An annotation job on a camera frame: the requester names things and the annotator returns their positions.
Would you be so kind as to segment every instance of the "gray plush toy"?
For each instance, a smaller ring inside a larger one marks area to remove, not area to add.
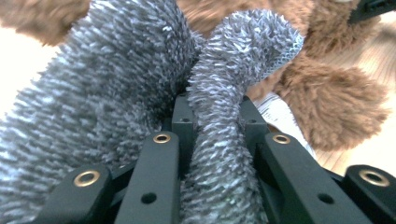
[[[244,145],[247,87],[303,39],[270,11],[237,12],[204,41],[174,0],[93,1],[60,53],[0,121],[0,223],[35,218],[73,169],[138,159],[188,87],[199,137],[181,186],[183,223],[264,222]]]

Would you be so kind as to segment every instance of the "gray stuffed animal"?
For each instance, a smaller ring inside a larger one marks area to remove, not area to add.
[[[33,220],[73,169],[138,159],[188,88],[199,133],[181,186],[183,223],[265,220],[239,103],[303,39],[270,11],[224,20],[205,42],[174,0],[93,1],[60,53],[0,121],[0,223]]]

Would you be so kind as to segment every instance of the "black hole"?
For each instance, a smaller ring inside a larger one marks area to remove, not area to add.
[[[287,142],[288,141],[288,139],[286,137],[282,137],[282,136],[277,136],[276,139],[279,142]]]
[[[161,135],[157,137],[157,141],[166,141],[166,140],[168,140],[168,137],[166,136]]]
[[[145,204],[154,203],[157,200],[157,195],[155,193],[143,194],[141,201]]]
[[[332,198],[332,196],[330,196],[328,194],[320,193],[318,195],[318,198],[321,201],[323,201],[324,203],[327,203],[327,204],[333,204],[334,203],[334,199]]]
[[[93,180],[93,178],[94,178],[94,175],[93,174],[85,174],[85,175],[82,175],[80,178],[79,178],[79,181],[80,182],[89,182],[89,181],[91,181],[91,180]]]
[[[378,175],[375,175],[375,174],[367,174],[366,176],[369,179],[371,179],[371,180],[373,180],[375,182],[381,182],[382,181],[381,177],[379,177]]]

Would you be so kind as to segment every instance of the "gray fur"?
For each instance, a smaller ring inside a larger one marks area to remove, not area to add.
[[[32,220],[74,168],[137,160],[191,74],[200,135],[182,183],[182,222],[263,221],[238,104],[248,85],[301,45],[268,11],[233,14],[205,46],[174,0],[93,1],[42,77],[0,121],[0,223]]]

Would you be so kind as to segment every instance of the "stuffed animal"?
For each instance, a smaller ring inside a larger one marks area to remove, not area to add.
[[[379,18],[347,23],[359,1],[177,0],[177,3],[192,30],[205,37],[210,37],[224,17],[238,10],[267,8],[284,15],[306,36],[304,49],[292,63],[249,88],[247,95],[260,100],[269,91],[275,91],[291,108],[309,144],[316,149],[332,150],[354,147],[378,133],[389,113],[382,107],[386,88],[358,68],[342,69],[321,62],[325,55],[356,47],[374,33]],[[0,0],[0,18],[3,24],[17,27],[45,44],[57,44],[64,40],[72,20],[84,15],[87,2]]]
[[[79,166],[136,161],[187,86],[198,137],[181,180],[181,223],[264,223],[239,104],[303,42],[269,10],[235,12],[204,40],[174,0],[92,1],[0,120],[0,223],[34,219]]]

